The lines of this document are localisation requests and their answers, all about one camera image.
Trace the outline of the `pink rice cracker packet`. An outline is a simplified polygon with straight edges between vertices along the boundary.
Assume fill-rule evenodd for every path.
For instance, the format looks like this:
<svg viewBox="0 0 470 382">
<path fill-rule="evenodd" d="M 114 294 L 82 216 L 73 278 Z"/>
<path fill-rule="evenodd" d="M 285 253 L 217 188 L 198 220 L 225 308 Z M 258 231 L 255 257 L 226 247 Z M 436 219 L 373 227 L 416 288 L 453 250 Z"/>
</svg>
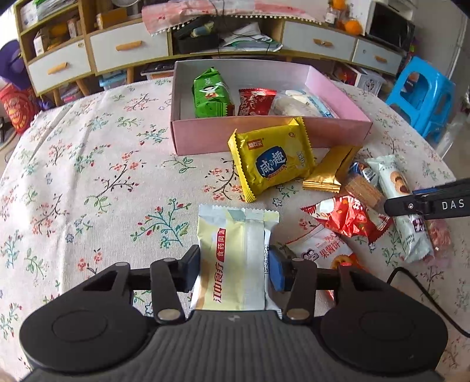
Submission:
<svg viewBox="0 0 470 382">
<path fill-rule="evenodd" d="M 433 246 L 433 252 L 424 258 L 429 266 L 446 268 L 450 265 L 453 242 L 445 220 L 427 220 L 426 228 Z"/>
</svg>

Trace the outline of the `clear wafer packet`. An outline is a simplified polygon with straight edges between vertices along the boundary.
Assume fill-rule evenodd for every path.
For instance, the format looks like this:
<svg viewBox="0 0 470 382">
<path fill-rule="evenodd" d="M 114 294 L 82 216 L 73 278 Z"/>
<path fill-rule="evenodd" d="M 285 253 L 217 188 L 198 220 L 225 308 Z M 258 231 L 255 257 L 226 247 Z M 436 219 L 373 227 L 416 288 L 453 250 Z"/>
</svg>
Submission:
<svg viewBox="0 0 470 382">
<path fill-rule="evenodd" d="M 353 162 L 344 189 L 376 212 L 384 212 L 385 196 L 378 187 L 378 176 L 365 162 Z"/>
</svg>

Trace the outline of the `orange white jam biscuit packet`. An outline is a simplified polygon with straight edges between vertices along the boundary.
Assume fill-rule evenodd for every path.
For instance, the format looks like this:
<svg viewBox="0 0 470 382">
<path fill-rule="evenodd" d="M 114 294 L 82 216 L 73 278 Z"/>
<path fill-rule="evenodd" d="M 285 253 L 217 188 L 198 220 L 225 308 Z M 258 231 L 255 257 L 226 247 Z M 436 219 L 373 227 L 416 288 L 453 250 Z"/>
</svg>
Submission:
<svg viewBox="0 0 470 382">
<path fill-rule="evenodd" d="M 315 262 L 318 268 L 336 269 L 339 264 L 346 264 L 367 270 L 348 244 L 321 224 L 285 246 L 296 257 Z"/>
</svg>

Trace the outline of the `pale green cookie packet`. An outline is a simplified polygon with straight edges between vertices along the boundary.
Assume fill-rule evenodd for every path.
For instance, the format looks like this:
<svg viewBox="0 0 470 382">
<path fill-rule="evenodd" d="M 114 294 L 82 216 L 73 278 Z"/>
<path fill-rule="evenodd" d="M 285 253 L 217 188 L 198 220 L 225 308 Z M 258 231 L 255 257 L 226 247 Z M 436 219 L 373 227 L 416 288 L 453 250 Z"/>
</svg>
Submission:
<svg viewBox="0 0 470 382">
<path fill-rule="evenodd" d="M 417 214 L 416 201 L 411 193 L 401 167 L 394 155 L 366 159 L 378 176 L 378 184 L 385 195 L 383 209 L 394 218 L 395 228 L 403 247 L 406 263 L 419 261 L 433 251 L 425 222 Z"/>
</svg>

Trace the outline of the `green snack packet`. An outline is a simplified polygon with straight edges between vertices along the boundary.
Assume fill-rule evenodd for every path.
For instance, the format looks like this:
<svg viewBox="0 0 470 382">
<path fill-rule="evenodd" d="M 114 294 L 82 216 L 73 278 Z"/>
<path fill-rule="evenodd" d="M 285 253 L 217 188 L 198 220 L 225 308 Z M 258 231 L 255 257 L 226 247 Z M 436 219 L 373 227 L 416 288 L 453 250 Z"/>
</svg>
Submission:
<svg viewBox="0 0 470 382">
<path fill-rule="evenodd" d="M 196 118 L 213 118 L 234 115 L 234 103 L 229 89 L 214 67 L 208 68 L 193 81 L 194 114 Z"/>
</svg>

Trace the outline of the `yellow cracker packet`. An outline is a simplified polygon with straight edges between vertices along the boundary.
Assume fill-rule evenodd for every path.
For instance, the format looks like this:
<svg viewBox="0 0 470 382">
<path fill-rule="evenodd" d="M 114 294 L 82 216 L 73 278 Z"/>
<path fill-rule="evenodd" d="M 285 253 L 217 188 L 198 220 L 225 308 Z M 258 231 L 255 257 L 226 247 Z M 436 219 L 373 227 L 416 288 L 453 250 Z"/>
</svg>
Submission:
<svg viewBox="0 0 470 382">
<path fill-rule="evenodd" d="M 303 119 L 287 124 L 234 131 L 228 140 L 245 201 L 251 203 L 276 185 L 306 178 L 315 167 L 315 158 Z"/>
</svg>

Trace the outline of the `gold foil snack bar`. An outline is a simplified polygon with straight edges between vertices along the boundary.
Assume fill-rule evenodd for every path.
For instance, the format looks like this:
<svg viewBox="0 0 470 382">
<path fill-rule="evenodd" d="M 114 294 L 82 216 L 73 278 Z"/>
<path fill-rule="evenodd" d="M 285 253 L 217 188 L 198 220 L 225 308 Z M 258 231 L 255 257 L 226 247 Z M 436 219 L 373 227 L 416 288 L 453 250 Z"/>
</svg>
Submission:
<svg viewBox="0 0 470 382">
<path fill-rule="evenodd" d="M 360 146 L 334 146 L 314 168 L 308 178 L 303 180 L 303 188 L 322 192 L 339 193 L 350 165 Z"/>
</svg>

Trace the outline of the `blue plastic stool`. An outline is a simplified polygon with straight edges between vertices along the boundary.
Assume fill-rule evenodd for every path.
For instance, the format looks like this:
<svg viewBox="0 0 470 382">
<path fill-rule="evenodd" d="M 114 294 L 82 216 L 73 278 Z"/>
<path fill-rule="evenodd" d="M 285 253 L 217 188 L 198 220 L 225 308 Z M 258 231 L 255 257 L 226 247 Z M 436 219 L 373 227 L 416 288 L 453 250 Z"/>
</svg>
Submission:
<svg viewBox="0 0 470 382">
<path fill-rule="evenodd" d="M 415 56 L 405 66 L 386 104 L 394 108 L 422 138 L 438 142 L 452 110 L 455 83 Z"/>
</svg>

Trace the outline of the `cream yellow biscuit packet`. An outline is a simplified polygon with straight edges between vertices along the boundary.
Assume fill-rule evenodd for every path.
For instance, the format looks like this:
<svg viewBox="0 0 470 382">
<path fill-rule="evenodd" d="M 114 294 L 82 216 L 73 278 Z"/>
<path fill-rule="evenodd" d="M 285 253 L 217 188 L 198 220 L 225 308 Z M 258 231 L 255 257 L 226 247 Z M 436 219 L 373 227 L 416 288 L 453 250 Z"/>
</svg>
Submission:
<svg viewBox="0 0 470 382">
<path fill-rule="evenodd" d="M 200 205 L 200 271 L 192 310 L 264 310 L 267 252 L 277 211 Z"/>
</svg>

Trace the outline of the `white blue bread packet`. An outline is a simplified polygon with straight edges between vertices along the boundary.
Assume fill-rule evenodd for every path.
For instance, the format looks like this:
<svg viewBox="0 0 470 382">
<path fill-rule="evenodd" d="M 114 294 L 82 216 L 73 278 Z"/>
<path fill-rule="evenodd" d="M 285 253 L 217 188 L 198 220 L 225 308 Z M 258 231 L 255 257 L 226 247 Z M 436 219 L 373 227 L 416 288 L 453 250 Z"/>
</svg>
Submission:
<svg viewBox="0 0 470 382">
<path fill-rule="evenodd" d="M 338 119 L 338 114 L 322 98 L 303 90 L 278 92 L 270 112 L 274 115 Z"/>
</svg>

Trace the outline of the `red lantern bag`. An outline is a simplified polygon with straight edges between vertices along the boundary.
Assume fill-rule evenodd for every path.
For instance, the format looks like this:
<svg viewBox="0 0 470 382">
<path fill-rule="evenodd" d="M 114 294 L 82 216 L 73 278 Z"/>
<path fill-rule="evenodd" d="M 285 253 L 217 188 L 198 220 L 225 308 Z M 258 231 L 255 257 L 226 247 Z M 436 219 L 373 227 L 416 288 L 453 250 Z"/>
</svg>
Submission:
<svg viewBox="0 0 470 382">
<path fill-rule="evenodd" d="M 33 88 L 20 90 L 14 84 L 8 83 L 1 89 L 0 99 L 15 131 L 19 135 L 24 134 L 40 112 Z"/>
</svg>

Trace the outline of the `red white packet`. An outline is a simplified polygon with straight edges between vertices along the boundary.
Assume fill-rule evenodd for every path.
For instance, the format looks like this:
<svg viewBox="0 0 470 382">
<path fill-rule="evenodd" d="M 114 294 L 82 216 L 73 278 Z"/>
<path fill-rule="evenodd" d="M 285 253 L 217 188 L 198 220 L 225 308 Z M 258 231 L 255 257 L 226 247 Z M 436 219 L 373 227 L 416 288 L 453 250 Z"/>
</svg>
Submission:
<svg viewBox="0 0 470 382">
<path fill-rule="evenodd" d="M 349 238 L 362 236 L 369 244 L 379 239 L 393 224 L 387 215 L 349 195 L 322 200 L 301 210 L 325 228 Z"/>
</svg>

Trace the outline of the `orange fruit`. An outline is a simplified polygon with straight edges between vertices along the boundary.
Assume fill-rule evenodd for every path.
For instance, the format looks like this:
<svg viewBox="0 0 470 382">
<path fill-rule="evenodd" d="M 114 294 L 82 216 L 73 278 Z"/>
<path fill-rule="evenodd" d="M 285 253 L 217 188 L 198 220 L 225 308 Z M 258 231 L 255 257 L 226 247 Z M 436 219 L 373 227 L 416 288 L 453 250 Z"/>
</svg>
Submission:
<svg viewBox="0 0 470 382">
<path fill-rule="evenodd" d="M 344 11 L 347 9 L 347 3 L 345 0 L 330 0 L 330 5 L 333 9 L 338 11 Z"/>
<path fill-rule="evenodd" d="M 343 23 L 344 30 L 352 35 L 359 36 L 363 34 L 363 28 L 361 23 L 356 19 L 349 19 Z"/>
</svg>

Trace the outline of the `white decorated box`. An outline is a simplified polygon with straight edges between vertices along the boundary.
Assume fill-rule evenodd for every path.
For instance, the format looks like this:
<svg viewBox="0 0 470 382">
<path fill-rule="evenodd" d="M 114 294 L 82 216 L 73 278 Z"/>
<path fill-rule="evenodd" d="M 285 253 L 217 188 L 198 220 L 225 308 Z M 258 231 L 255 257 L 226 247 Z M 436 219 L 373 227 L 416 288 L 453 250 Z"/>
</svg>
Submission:
<svg viewBox="0 0 470 382">
<path fill-rule="evenodd" d="M 378 95 L 386 80 L 377 72 L 369 69 L 351 66 L 343 62 L 336 62 L 333 76 L 340 82 L 360 88 Z"/>
</svg>

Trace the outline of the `red candy packet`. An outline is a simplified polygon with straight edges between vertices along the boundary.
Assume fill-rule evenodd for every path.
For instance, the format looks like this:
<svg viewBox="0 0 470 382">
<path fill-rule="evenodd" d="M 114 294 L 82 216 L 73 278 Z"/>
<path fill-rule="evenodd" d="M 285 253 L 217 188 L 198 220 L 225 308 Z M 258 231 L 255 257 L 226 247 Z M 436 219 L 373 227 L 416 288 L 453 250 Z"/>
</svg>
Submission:
<svg viewBox="0 0 470 382">
<path fill-rule="evenodd" d="M 238 115 L 268 115 L 277 91 L 266 88 L 243 88 L 239 90 Z"/>
</svg>

